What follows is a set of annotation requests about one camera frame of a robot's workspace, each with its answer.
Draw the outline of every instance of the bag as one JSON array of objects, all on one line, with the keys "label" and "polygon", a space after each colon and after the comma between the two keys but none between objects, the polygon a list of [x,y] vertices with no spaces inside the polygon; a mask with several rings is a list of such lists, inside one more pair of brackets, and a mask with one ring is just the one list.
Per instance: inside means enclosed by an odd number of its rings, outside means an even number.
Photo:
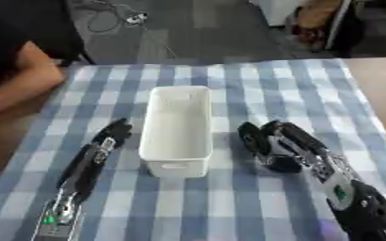
[{"label": "bag", "polygon": [[[342,0],[312,0],[289,17],[292,34],[311,51],[325,49],[330,29]],[[349,51],[364,37],[364,24],[353,4],[347,9],[331,46],[332,51]]]}]

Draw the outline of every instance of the person's arm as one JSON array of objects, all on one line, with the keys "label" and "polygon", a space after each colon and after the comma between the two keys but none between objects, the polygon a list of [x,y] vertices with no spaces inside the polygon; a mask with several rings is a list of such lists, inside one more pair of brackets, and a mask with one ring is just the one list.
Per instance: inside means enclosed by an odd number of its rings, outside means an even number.
[{"label": "person's arm", "polygon": [[0,112],[63,81],[54,62],[31,41],[19,50],[16,67],[17,72],[0,84]]}]

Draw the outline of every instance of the screw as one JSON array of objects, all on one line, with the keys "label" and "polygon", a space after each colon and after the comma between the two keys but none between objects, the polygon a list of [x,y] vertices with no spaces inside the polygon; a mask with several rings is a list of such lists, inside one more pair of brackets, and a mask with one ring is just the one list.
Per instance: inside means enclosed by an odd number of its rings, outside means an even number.
[{"label": "screw", "polygon": [[361,204],[362,204],[362,207],[367,207],[368,202],[367,202],[366,200],[363,200],[363,201],[361,202]]}]

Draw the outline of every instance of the plastic container handle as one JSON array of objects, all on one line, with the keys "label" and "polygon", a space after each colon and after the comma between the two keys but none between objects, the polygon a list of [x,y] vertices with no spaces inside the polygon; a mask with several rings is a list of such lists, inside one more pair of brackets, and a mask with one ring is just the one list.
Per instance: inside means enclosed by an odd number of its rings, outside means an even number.
[{"label": "plastic container handle", "polygon": [[163,169],[186,169],[187,164],[167,163],[167,164],[161,165],[161,168],[163,168]]}]

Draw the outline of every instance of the green led light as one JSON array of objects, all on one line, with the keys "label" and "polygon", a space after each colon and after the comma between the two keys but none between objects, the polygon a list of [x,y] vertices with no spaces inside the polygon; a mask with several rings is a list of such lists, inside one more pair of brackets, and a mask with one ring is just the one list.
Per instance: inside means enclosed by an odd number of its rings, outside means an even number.
[{"label": "green led light", "polygon": [[346,197],[346,193],[345,191],[339,186],[339,185],[336,185],[334,188],[333,188],[333,192],[335,193],[336,197],[342,201],[345,197]]},{"label": "green led light", "polygon": [[44,224],[50,224],[50,223],[55,223],[55,222],[56,222],[56,220],[54,219],[54,217],[52,215],[43,219]]}]

